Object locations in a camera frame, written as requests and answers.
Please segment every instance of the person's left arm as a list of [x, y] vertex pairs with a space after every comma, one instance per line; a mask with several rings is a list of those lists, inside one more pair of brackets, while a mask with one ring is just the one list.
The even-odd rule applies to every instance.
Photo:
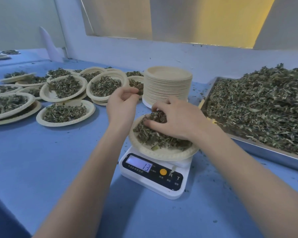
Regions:
[[95, 237], [117, 160], [135, 117], [137, 92], [137, 88], [121, 87], [110, 96], [105, 134], [34, 238]]

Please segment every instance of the orange button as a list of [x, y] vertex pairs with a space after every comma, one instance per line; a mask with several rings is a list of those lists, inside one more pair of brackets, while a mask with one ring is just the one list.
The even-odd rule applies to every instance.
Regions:
[[167, 174], [166, 169], [161, 169], [161, 170], [160, 170], [160, 174], [161, 174], [162, 176], [165, 176], [165, 175]]

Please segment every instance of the white scale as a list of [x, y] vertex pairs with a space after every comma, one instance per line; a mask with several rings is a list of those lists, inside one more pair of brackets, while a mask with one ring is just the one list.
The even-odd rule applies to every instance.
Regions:
[[179, 198], [187, 184], [192, 157], [181, 161], [152, 159], [132, 146], [119, 161], [121, 174], [170, 199]]

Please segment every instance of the scale control panel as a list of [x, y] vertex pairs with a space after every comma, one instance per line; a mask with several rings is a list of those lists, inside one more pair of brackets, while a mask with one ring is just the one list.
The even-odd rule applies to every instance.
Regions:
[[182, 174], [133, 153], [124, 158], [122, 166], [173, 191], [179, 190], [183, 181]]

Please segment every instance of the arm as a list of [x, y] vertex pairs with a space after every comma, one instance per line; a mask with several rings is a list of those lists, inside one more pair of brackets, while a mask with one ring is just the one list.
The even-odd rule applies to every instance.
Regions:
[[107, 131], [34, 238], [95, 237], [120, 150], [135, 117], [137, 92], [124, 87], [111, 95]]
[[201, 148], [231, 184], [265, 237], [298, 238], [298, 192], [243, 151], [197, 106], [170, 97], [156, 103], [167, 123], [145, 124], [166, 135], [190, 140]]

